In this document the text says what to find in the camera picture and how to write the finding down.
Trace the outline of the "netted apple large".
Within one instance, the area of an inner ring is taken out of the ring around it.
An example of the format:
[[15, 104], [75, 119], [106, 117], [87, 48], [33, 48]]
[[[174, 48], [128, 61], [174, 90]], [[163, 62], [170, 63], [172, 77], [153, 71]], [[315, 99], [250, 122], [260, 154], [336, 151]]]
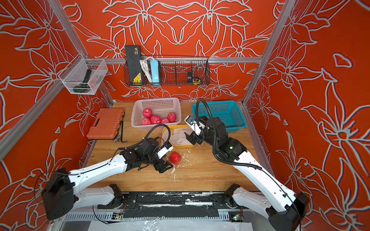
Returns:
[[150, 108], [144, 109], [142, 113], [144, 118], [151, 118], [153, 115], [152, 110]]

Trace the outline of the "netted apple bottom hidden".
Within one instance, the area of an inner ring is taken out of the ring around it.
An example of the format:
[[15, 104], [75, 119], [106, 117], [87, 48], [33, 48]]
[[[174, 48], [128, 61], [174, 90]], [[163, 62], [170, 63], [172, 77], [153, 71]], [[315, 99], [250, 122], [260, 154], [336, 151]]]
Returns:
[[178, 165], [181, 162], [181, 156], [177, 152], [173, 152], [170, 156], [170, 162], [174, 165]]

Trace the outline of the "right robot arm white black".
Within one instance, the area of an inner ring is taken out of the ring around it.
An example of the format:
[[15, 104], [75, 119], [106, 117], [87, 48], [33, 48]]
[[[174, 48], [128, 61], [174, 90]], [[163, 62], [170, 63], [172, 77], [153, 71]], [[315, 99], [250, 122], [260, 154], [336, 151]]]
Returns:
[[295, 193], [262, 167], [248, 149], [238, 140], [229, 137], [224, 123], [217, 117], [199, 119], [187, 116], [185, 123], [192, 129], [186, 139], [192, 144], [204, 142], [212, 146], [215, 158], [233, 166], [246, 176], [261, 192], [250, 192], [232, 184], [224, 192], [225, 203], [230, 207], [246, 207], [265, 217], [276, 231], [295, 231], [301, 227], [309, 199], [304, 193]]

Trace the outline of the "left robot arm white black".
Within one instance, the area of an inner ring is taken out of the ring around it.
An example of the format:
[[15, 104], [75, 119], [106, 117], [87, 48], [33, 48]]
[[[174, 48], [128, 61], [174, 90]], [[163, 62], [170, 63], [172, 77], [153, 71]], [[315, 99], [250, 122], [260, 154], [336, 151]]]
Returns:
[[163, 145], [154, 138], [144, 138], [141, 142], [118, 149], [112, 158], [89, 167], [66, 171], [56, 170], [41, 192], [48, 220], [54, 220], [68, 212], [82, 207], [102, 205], [117, 208], [123, 203], [123, 195], [116, 184], [104, 188], [90, 186], [113, 175], [132, 169], [153, 165], [159, 173], [171, 169], [173, 165], [164, 161], [166, 154], [173, 150], [169, 141]]

